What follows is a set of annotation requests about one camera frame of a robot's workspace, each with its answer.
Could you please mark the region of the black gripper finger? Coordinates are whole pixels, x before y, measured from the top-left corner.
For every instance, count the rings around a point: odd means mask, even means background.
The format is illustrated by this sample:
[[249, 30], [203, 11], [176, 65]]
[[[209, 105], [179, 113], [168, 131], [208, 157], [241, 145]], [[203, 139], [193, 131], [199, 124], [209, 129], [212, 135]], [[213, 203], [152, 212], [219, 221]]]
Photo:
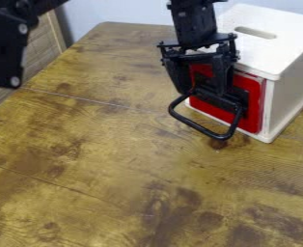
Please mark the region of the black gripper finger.
[[165, 59], [164, 65], [177, 92], [185, 95], [192, 89], [189, 66], [169, 59]]
[[220, 54], [212, 57], [215, 91], [219, 96], [223, 96], [232, 88], [233, 68], [235, 63], [229, 56]]

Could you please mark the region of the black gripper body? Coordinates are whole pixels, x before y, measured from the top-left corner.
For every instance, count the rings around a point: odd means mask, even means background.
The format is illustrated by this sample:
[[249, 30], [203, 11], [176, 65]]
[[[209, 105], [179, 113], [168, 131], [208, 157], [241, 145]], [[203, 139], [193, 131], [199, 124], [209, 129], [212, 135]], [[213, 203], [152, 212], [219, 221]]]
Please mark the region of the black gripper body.
[[217, 32], [213, 4], [228, 0], [169, 0], [168, 10], [173, 22], [176, 42], [160, 42], [163, 65], [185, 57], [185, 51], [211, 48], [217, 50], [207, 55], [213, 63], [231, 67], [239, 61], [237, 36]]

